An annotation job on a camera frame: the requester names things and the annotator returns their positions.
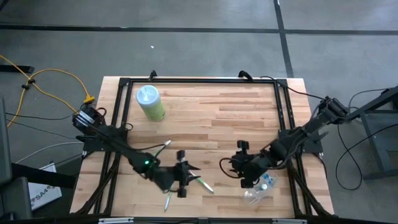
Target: green marker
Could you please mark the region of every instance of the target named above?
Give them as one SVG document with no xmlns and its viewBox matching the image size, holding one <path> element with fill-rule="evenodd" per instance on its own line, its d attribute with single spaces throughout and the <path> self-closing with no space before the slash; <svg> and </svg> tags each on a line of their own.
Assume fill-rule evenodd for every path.
<svg viewBox="0 0 398 224">
<path fill-rule="evenodd" d="M 199 181 L 199 183 L 201 183 L 204 187 L 206 187 L 206 189 L 209 190 L 212 194 L 214 193 L 214 190 L 208 184 L 206 184 L 206 182 L 204 182 L 201 178 L 197 178 L 197 181 Z"/>
<path fill-rule="evenodd" d="M 169 192 L 169 195 L 166 198 L 166 204 L 164 205 L 164 212 L 167 211 L 167 208 L 169 207 L 170 199 L 172 198 L 172 192 Z"/>
</svg>

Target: gray floor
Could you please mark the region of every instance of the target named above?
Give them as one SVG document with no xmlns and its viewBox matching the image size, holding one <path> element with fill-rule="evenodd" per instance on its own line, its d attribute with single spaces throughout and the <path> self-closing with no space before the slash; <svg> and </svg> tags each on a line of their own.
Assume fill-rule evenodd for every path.
<svg viewBox="0 0 398 224">
<path fill-rule="evenodd" d="M 398 1 L 390 0 L 280 0 L 286 29 L 398 29 Z M 117 0 L 61 1 L 11 0 L 0 12 L 0 21 L 22 24 L 65 24 L 131 27 L 277 28 L 270 0 Z M 287 35 L 294 76 L 304 78 L 307 90 L 332 96 L 348 104 L 356 92 L 398 84 L 397 36 L 371 35 Z M 240 70 L 253 76 L 286 77 L 278 34 L 209 34 L 155 32 L 42 32 L 0 30 L 0 54 L 36 70 L 61 68 L 77 74 L 90 93 L 98 96 L 105 75 L 201 75 L 235 77 Z M 40 86 L 78 106 L 84 97 L 77 82 L 58 73 L 37 78 Z M 0 75 L 0 94 L 8 111 L 15 111 L 25 78 Z M 379 93 L 358 96 L 361 106 Z M 317 100 L 310 99 L 314 107 Z M 21 114 L 61 117 L 70 114 L 64 105 L 36 90 L 29 90 Z M 65 121 L 18 119 L 25 124 L 67 136 L 78 132 Z M 329 187 L 335 213 L 346 218 L 384 222 L 398 220 L 398 178 L 364 182 L 350 192 L 336 182 L 335 166 L 344 149 L 336 127 L 327 127 L 322 141 L 329 173 Z M 341 127 L 348 146 L 365 137 L 358 124 Z M 12 160 L 41 147 L 74 141 L 13 125 L 9 129 Z M 81 146 L 58 147 L 26 160 L 41 167 L 78 154 Z M 353 154 L 364 173 L 376 170 L 368 142 Z M 347 187 L 358 182 L 358 171 L 349 157 L 339 168 Z"/>
</svg>

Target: plastic water bottle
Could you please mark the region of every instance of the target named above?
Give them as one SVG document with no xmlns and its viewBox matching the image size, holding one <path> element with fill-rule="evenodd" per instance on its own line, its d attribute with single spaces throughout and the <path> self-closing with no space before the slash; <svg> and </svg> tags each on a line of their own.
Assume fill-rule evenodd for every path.
<svg viewBox="0 0 398 224">
<path fill-rule="evenodd" d="M 245 191 L 243 197 L 249 205 L 255 205 L 260 202 L 265 196 L 270 194 L 270 191 L 275 186 L 275 178 L 268 174 L 263 174 L 259 178 L 259 182 L 252 188 Z"/>
</svg>

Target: yellow extension cord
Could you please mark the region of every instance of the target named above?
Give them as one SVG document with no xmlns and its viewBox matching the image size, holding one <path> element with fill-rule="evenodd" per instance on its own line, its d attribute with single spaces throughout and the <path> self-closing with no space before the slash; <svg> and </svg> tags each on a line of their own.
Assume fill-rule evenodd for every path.
<svg viewBox="0 0 398 224">
<path fill-rule="evenodd" d="M 47 71 L 61 72 L 61 73 L 70 75 L 70 76 L 72 76 L 73 78 L 76 78 L 76 80 L 78 80 L 78 81 L 80 82 L 81 86 L 82 86 L 83 89 L 85 90 L 86 99 L 84 100 L 84 103 L 91 103 L 91 102 L 93 102 L 93 101 L 95 100 L 95 99 L 94 99 L 94 96 L 90 96 L 90 94 L 88 94 L 87 88 L 86 88 L 86 86 L 83 84 L 83 82 L 82 82 L 76 75 L 74 75 L 74 74 L 72 74 L 72 73 L 65 72 L 65 71 L 63 71 L 63 70 L 56 69 L 56 68 L 48 68 L 48 69 L 40 70 L 40 71 L 38 71 L 38 72 L 35 72 L 35 73 L 32 74 L 31 76 L 28 76 L 28 75 L 26 75 L 17 65 L 15 65 L 14 63 L 12 63 L 12 62 L 11 62 L 10 60 L 8 60 L 6 57 L 0 55 L 0 58 L 4 59 L 6 62 L 10 63 L 12 66 L 14 66 L 16 69 L 18 69 L 18 71 L 20 71 L 22 74 L 25 75 L 25 77 L 28 79 L 28 81 L 29 81 L 30 79 L 34 78 L 36 75 L 38 75 L 38 74 L 40 74 L 40 73 L 43 73 L 43 72 L 47 72 Z M 50 96 L 50 97 L 52 97 L 52 98 L 54 98 L 54 99 L 56 99 L 56 100 L 58 100 L 58 101 L 61 101 L 62 103 L 65 103 L 73 112 L 77 113 L 77 110 L 76 110 L 75 108 L 73 108 L 73 107 L 72 107 L 68 102 L 66 102 L 65 100 L 63 100 L 63 99 L 61 99 L 61 98 L 59 98 L 59 97 L 57 97 L 57 96 L 54 96 L 54 95 L 52 95 L 52 94 L 50 94 L 50 93 L 47 93 L 47 92 L 43 91 L 42 89 L 40 89 L 40 88 L 36 85 L 36 83 L 32 83 L 32 85 L 35 86 L 36 89 L 39 90 L 41 93 L 43 93 L 43 94 L 45 94 L 45 95 L 47 95 L 47 96 Z M 18 114 L 19 114 L 19 111 L 21 110 L 22 102 L 23 102 L 24 96 L 25 96 L 25 92 L 26 92 L 26 89 L 23 89 L 23 90 L 22 90 L 22 93 L 21 93 L 21 97 L 19 98 L 19 104 L 18 104 L 18 109 L 17 109 L 16 115 L 18 115 Z M 14 116 L 14 117 L 11 119 L 10 123 L 8 123 L 8 125 L 7 125 L 7 128 L 12 124 L 12 122 L 13 122 L 16 118 L 17 118 L 17 116 Z"/>
</svg>

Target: butcher block tabletop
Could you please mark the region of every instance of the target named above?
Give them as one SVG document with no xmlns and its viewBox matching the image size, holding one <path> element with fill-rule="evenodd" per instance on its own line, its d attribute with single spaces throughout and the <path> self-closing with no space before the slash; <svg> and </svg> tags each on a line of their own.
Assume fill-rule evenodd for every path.
<svg viewBox="0 0 398 224">
<path fill-rule="evenodd" d="M 106 108 L 106 121 L 111 122 L 112 111 L 120 77 L 104 77 L 96 107 Z M 289 87 L 305 92 L 301 78 L 287 79 Z M 277 114 L 274 86 L 250 83 L 153 83 L 163 102 L 166 115 L 160 122 L 150 122 L 136 101 L 136 92 L 143 83 L 134 83 L 127 123 L 134 128 L 127 142 L 132 147 L 162 144 L 171 139 L 172 144 L 160 155 L 162 166 L 176 163 L 176 152 L 186 150 L 185 158 L 201 170 L 195 172 L 214 190 L 209 193 L 198 181 L 187 186 L 187 197 L 177 198 L 174 193 L 169 208 L 164 212 L 167 194 L 155 183 L 135 173 L 122 157 L 114 195 L 112 216 L 129 217 L 229 217 L 229 218 L 292 218 L 292 197 L 286 170 L 269 170 L 276 179 L 275 188 L 256 205 L 248 205 L 239 179 L 224 175 L 219 161 L 231 157 L 238 150 L 237 140 L 249 141 L 249 153 L 254 154 L 277 137 L 280 124 Z M 282 106 L 285 108 L 281 92 Z M 119 110 L 121 122 L 124 97 Z M 290 91 L 293 114 L 297 126 L 310 118 L 307 96 Z M 94 152 L 81 166 L 71 212 L 77 211 L 89 199 L 100 179 L 103 152 Z M 325 170 L 317 157 L 303 155 L 308 188 L 324 206 L 333 213 Z M 304 211 L 302 193 L 298 188 L 300 208 Z M 108 189 L 105 188 L 103 206 Z"/>
</svg>

